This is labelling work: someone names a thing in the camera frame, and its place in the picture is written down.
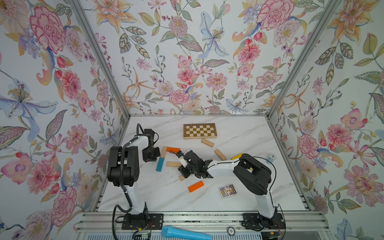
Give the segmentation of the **teal wooden block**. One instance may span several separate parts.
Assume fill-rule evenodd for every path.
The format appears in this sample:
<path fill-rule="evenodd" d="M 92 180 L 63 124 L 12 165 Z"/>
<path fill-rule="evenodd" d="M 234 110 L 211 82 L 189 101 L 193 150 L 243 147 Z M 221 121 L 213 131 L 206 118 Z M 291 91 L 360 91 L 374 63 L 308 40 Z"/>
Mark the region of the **teal wooden block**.
<path fill-rule="evenodd" d="M 164 161 L 165 161 L 165 158 L 160 158 L 159 159 L 158 164 L 157 164 L 157 168 L 156 168 L 157 172 L 161 172 L 162 171 L 163 165 L 164 165 Z"/>

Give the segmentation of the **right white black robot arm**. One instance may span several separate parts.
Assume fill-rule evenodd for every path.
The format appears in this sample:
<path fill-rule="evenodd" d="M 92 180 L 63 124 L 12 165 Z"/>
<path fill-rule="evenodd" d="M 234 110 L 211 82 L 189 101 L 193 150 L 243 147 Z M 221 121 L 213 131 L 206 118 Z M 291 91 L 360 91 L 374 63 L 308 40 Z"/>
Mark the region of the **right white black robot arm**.
<path fill-rule="evenodd" d="M 243 214 L 242 226 L 247 230 L 282 230 L 286 229 L 286 220 L 278 207 L 274 204 L 271 188 L 272 171 L 259 161 L 259 157 L 242 154 L 233 161 L 202 160 L 196 153 L 182 151 L 176 153 L 181 166 L 179 171 L 184 178 L 194 175 L 198 179 L 215 179 L 219 177 L 235 176 L 254 194 L 258 212 Z"/>

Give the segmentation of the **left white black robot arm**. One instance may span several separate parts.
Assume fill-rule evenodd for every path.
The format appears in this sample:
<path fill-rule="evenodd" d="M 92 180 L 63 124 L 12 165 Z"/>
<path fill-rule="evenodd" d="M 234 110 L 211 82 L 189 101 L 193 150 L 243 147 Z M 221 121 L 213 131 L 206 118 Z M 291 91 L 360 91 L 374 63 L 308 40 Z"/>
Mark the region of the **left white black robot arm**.
<path fill-rule="evenodd" d="M 140 163 L 156 162 L 160 149 L 155 147 L 159 135 L 152 129 L 137 130 L 133 139 L 124 146 L 112 147 L 107 168 L 107 178 L 122 190 L 124 203 L 116 209 L 131 219 L 146 219 L 148 208 L 136 182 L 139 180 Z"/>

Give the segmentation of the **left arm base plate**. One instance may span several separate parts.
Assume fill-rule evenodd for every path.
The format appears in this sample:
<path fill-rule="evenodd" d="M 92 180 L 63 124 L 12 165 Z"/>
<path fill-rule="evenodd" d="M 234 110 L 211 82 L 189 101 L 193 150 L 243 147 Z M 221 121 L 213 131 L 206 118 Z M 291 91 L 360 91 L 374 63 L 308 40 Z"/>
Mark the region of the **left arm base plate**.
<path fill-rule="evenodd" d="M 126 214 L 122 223 L 122 230 L 138 230 L 148 227 L 149 230 L 161 230 L 163 228 L 163 214 Z"/>

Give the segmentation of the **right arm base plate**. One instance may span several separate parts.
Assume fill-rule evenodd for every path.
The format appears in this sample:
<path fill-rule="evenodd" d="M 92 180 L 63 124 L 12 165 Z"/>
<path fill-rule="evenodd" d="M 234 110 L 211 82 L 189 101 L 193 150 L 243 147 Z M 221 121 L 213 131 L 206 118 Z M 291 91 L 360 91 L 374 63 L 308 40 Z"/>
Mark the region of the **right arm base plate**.
<path fill-rule="evenodd" d="M 242 215 L 242 226 L 246 230 L 281 230 L 286 228 L 286 222 L 283 215 L 275 213 L 271 219 L 260 215 L 259 213 L 245 213 Z"/>

